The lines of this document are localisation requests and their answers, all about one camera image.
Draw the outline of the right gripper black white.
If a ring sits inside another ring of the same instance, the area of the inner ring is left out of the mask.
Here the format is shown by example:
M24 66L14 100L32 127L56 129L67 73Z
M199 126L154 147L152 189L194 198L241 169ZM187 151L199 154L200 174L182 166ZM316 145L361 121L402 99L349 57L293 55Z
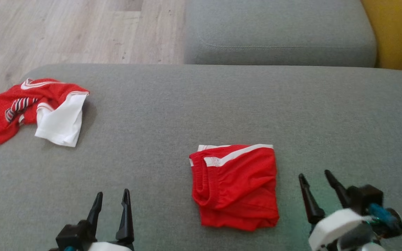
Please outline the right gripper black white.
M324 173L343 207L328 216L317 204L303 173L298 175L307 220L312 227L308 238L311 251L386 251L381 240L402 237L402 219L395 210L383 206L384 194L380 189L372 185L346 189L330 170ZM368 207L372 203L391 212L398 220L397 227L391 229L370 215Z

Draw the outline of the large grey fabric sofa seat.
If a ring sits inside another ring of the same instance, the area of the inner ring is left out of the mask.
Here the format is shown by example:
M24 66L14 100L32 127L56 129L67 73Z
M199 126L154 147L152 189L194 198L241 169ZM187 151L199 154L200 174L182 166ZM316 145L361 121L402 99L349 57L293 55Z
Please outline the large grey fabric sofa seat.
M402 218L402 71L362 67L55 64L26 78L90 91L75 148L21 127L0 145L0 251L48 251L104 194L97 239L112 241L124 189L142 251L309 251L298 175L326 213L324 170L371 184ZM272 144L274 228L200 224L189 155L200 145Z

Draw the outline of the grey fabric sofa cushion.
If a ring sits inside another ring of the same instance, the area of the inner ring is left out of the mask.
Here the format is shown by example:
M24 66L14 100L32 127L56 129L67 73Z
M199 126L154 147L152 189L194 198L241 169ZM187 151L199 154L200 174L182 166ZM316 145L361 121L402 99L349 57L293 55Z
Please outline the grey fabric sofa cushion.
M360 0L186 0L185 64L374 67Z

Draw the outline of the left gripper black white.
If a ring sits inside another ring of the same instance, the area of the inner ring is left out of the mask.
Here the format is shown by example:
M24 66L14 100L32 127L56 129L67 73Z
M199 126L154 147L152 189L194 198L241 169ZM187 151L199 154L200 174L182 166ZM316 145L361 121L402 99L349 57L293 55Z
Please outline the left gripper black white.
M51 248L49 251L63 251L67 246L73 246L76 251L135 251L132 245L134 242L134 226L129 189L124 189L121 202L123 211L119 229L116 232L117 242L99 242L96 239L102 202L103 192L98 192L87 220L81 220L76 225L65 225L55 238L57 247Z

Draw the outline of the red shorts with white trim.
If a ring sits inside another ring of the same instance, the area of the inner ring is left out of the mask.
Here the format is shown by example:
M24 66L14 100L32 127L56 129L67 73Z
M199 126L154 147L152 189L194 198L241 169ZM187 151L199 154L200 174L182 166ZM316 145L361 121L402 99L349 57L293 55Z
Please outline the red shorts with white trim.
M273 145L199 145L189 161L192 198L204 227L254 231L276 226Z

